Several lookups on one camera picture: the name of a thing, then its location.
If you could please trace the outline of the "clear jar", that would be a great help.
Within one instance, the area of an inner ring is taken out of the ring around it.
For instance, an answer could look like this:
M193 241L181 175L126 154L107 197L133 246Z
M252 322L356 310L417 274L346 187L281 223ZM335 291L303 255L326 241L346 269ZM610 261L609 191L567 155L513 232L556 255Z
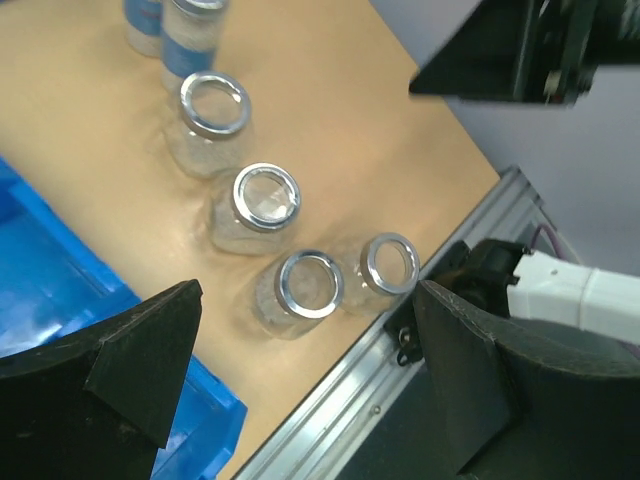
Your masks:
M251 121L250 96L236 79L200 71L168 94L164 136L179 169L191 177L211 178L246 159Z
M237 255L281 252L297 228L302 196L286 169L253 163L215 184L207 202L207 237L217 249Z
M269 336L295 340L336 312L344 290L336 260L320 250L299 249L257 274L248 289L249 311Z

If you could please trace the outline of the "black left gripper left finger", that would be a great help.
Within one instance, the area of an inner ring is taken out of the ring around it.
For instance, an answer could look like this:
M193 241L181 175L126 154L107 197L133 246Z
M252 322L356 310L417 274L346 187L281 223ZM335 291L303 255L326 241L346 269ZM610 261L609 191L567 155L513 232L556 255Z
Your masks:
M4 479L148 479L202 313L198 281L1 361Z

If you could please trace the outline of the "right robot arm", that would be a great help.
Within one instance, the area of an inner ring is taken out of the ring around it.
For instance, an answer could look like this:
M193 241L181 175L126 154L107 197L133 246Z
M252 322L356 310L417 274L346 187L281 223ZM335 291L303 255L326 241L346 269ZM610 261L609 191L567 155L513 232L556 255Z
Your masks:
M635 1L482 1L412 94L567 105L600 66L639 62ZM457 479L635 479L639 362L566 345L554 324L639 341L639 281L484 239L413 294L419 345Z

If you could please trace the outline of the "blue label jar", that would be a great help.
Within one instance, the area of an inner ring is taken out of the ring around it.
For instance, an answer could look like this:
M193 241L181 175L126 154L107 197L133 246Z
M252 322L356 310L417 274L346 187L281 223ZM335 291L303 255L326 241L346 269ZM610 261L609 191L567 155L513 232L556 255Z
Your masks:
M162 83L167 91L189 75L211 69L229 5L225 0L162 2Z
M123 1L127 40L142 55L152 58L161 55L162 8L162 2L156 0Z

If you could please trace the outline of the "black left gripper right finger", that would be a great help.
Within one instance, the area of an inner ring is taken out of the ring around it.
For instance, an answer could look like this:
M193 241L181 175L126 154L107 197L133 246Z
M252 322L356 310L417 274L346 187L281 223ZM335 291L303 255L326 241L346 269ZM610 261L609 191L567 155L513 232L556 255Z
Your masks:
M635 479L639 364L572 348L424 281L419 339L461 479Z

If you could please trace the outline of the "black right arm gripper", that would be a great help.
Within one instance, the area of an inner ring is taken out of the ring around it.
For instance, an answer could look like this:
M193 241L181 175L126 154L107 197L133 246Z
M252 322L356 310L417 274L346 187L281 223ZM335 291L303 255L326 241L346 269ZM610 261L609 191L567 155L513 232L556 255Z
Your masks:
M482 1L422 66L412 95L572 105L601 66L639 63L636 1Z

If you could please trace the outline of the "clear jar edge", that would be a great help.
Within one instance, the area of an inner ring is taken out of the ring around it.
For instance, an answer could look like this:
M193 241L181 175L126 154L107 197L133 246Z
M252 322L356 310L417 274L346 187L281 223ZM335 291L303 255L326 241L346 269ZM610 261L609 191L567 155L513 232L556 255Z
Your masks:
M346 237L335 255L344 276L342 307L351 314L376 317L410 293L419 278L418 251L396 232Z

